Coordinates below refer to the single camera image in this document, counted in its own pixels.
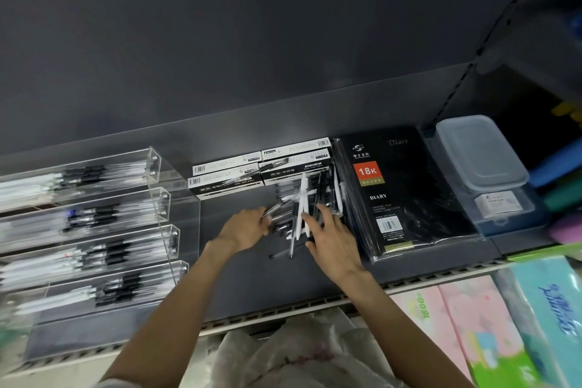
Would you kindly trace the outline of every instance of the right hand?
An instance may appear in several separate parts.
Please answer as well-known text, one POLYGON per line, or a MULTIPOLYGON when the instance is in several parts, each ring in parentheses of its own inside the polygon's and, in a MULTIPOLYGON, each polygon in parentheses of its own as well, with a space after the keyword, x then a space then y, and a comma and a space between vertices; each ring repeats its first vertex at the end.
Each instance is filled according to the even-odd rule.
POLYGON ((365 272, 356 239, 337 215, 323 204, 317 204, 324 219, 322 228, 312 216, 303 213, 302 218, 311 229, 315 242, 306 242, 317 265, 338 287, 350 276, 365 272))

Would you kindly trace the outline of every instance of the label sticker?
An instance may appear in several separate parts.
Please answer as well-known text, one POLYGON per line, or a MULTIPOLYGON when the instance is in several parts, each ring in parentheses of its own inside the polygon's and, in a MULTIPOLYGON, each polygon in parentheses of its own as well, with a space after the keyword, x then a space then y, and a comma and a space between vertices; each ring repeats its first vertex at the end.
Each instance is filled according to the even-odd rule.
POLYGON ((520 212, 523 210, 515 194, 511 191, 484 193, 475 198, 475 204, 484 218, 501 213, 520 212))
POLYGON ((360 180, 360 186, 372 186, 373 184, 384 184, 384 178, 380 173, 380 168, 375 161, 354 164, 356 175, 360 180))
POLYGON ((388 216, 386 218, 377 218, 376 222, 382 233, 390 233, 402 230, 402 224, 398 216, 388 216))

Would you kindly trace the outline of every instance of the pen box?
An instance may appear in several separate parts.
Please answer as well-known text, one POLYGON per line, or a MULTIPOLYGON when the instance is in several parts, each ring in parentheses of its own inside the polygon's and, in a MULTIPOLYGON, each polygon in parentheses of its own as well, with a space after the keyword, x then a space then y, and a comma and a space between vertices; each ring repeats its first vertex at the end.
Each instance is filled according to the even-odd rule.
POLYGON ((269 161, 274 160, 275 158, 293 156, 299 153, 312 152, 313 150, 329 147, 331 147, 331 141, 329 141, 329 138, 324 137, 317 140, 303 141, 302 143, 281 146, 279 148, 265 149, 261 154, 263 161, 269 161))
POLYGON ((407 291, 391 296, 406 315, 472 380, 469 367, 455 336, 445 302, 437 287, 407 291))
MULTIPOLYGON (((303 172, 311 174, 327 169, 330 162, 331 155, 328 149, 314 150, 312 152, 289 156, 287 164, 266 170, 262 173, 262 176, 266 185, 274 184, 279 181, 287 181, 294 177, 300 177, 303 172)), ((259 163, 259 166, 262 167, 269 163, 259 163)))
POLYGON ((491 276, 439 286, 480 388, 534 387, 540 376, 491 276))
POLYGON ((226 193, 238 192, 239 190, 259 186, 263 186, 263 180, 261 179, 261 174, 258 172, 258 163, 251 163, 246 166, 234 167, 232 169, 212 172, 188 179, 188 188, 199 199, 219 196, 218 193, 224 195, 226 193), (257 172, 251 177, 224 185, 224 182, 228 179, 235 179, 253 171, 257 172))
POLYGON ((582 386, 582 283, 568 261, 521 263, 494 279, 542 380, 582 386))
POLYGON ((237 157, 226 158, 224 160, 217 160, 210 163, 198 164, 192 166, 192 175, 209 174, 219 170, 232 169, 233 167, 244 166, 245 164, 257 163, 261 161, 261 152, 247 153, 237 157))

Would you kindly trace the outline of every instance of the purple item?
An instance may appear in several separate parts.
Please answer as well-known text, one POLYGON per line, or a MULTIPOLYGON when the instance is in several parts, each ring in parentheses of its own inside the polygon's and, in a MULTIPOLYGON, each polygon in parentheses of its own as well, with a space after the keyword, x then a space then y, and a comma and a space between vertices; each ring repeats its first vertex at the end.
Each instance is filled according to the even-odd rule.
POLYGON ((564 216, 552 224, 548 232, 561 244, 582 243, 582 212, 564 216))

